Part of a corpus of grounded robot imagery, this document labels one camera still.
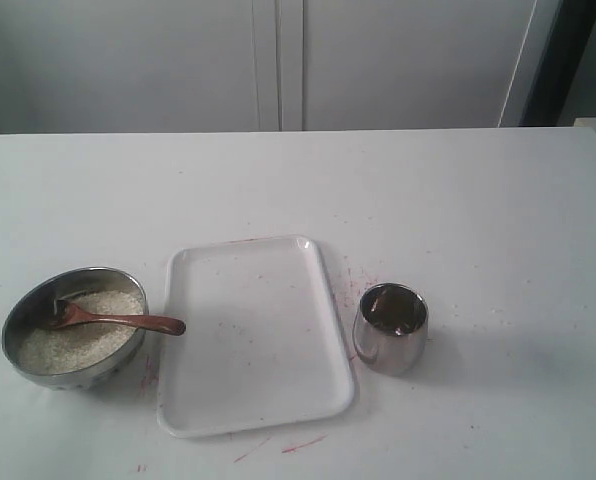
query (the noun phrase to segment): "red speck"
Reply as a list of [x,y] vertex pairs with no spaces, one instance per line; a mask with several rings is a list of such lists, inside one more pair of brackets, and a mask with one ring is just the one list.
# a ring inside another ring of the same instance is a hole
[[262,442],[260,442],[258,444],[258,446],[256,446],[254,449],[248,451],[247,453],[245,453],[244,455],[241,455],[240,457],[238,457],[236,460],[234,460],[234,463],[238,463],[240,460],[244,460],[246,457],[248,457],[249,455],[251,455],[252,453],[254,453],[256,450],[258,450],[260,447],[262,447],[265,443],[267,443],[269,440],[271,440],[271,437],[267,437],[265,438]]
[[313,445],[314,443],[322,442],[325,438],[327,438],[327,435],[322,435],[316,438],[315,440],[312,440],[311,442],[303,443],[302,445],[296,445],[295,447],[285,448],[282,450],[282,453],[294,453],[296,450],[300,448],[305,448],[310,445]]

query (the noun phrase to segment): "rectangular tray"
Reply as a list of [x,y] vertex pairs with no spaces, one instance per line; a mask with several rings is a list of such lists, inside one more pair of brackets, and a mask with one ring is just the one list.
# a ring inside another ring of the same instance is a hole
[[177,437],[314,420],[354,387],[316,244],[289,236],[179,252],[167,314],[158,423]]

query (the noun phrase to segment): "cabinet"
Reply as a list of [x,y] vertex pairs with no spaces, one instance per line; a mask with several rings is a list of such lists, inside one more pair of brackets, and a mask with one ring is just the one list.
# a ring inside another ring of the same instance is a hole
[[0,132],[513,125],[558,3],[0,0]]

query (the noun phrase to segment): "bowl rim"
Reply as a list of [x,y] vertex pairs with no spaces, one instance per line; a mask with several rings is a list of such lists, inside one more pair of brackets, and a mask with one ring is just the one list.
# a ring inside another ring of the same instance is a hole
[[124,270],[120,270],[118,268],[113,268],[113,267],[82,267],[82,268],[75,268],[73,270],[68,270],[66,272],[59,273],[58,275],[54,275],[53,277],[45,280],[42,283],[39,283],[34,288],[32,288],[31,290],[29,290],[29,292],[27,292],[20,300],[18,300],[18,302],[16,302],[16,304],[14,305],[14,307],[11,309],[11,311],[7,315],[7,319],[5,320],[5,323],[4,323],[3,327],[2,327],[2,333],[1,333],[1,336],[0,336],[0,346],[2,348],[3,354],[5,355],[5,357],[9,361],[9,363],[11,363],[14,366],[14,368],[16,368],[17,370],[23,372],[25,375],[30,375],[30,376],[34,376],[34,377],[56,378],[56,379],[64,378],[64,377],[69,376],[69,375],[75,375],[75,374],[82,373],[82,372],[84,372],[86,370],[89,370],[90,368],[93,368],[93,367],[95,367],[95,366],[97,366],[97,365],[99,365],[99,364],[107,361],[110,357],[112,357],[118,351],[120,351],[122,348],[124,348],[129,342],[133,341],[137,336],[141,336],[141,335],[144,335],[145,334],[144,329],[142,329],[142,328],[136,328],[135,332],[120,347],[118,347],[116,350],[114,350],[113,352],[111,352],[106,357],[100,359],[96,363],[92,363],[91,365],[88,365],[86,367],[80,368],[78,370],[71,370],[69,372],[62,372],[62,373],[37,373],[37,372],[33,372],[33,371],[30,371],[30,370],[27,370],[27,369],[23,368],[18,362],[14,361],[11,358],[11,356],[9,355],[9,352],[7,351],[7,348],[6,348],[5,336],[7,334],[9,323],[11,322],[11,319],[13,317],[13,314],[14,314],[14,312],[16,310],[18,310],[18,307],[20,307],[33,293],[35,293],[36,291],[38,291],[41,288],[45,287],[46,285],[49,285],[50,283],[58,280],[59,278],[65,277],[67,275],[73,275],[73,274],[77,274],[77,273],[94,271],[94,270],[105,270],[105,271],[110,271],[110,272],[116,272],[116,273],[120,273],[121,275],[125,276],[128,280],[130,280],[134,285],[136,285],[138,287],[138,290],[140,291],[140,293],[142,295],[142,298],[144,299],[144,303],[145,303],[145,308],[144,308],[144,312],[143,313],[144,313],[144,315],[148,315],[149,314],[149,305],[147,303],[147,294],[145,293],[145,289],[140,284],[140,282],[138,280],[136,280],[136,278],[133,275],[130,275],[129,273],[125,272]]

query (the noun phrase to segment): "wooden spoon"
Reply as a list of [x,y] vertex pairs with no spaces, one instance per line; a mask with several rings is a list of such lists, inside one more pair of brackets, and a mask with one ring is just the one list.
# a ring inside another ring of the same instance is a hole
[[185,322],[176,318],[156,315],[97,315],[67,300],[55,300],[53,314],[44,317],[37,326],[44,330],[57,330],[84,323],[117,323],[176,336],[182,335],[187,329]]

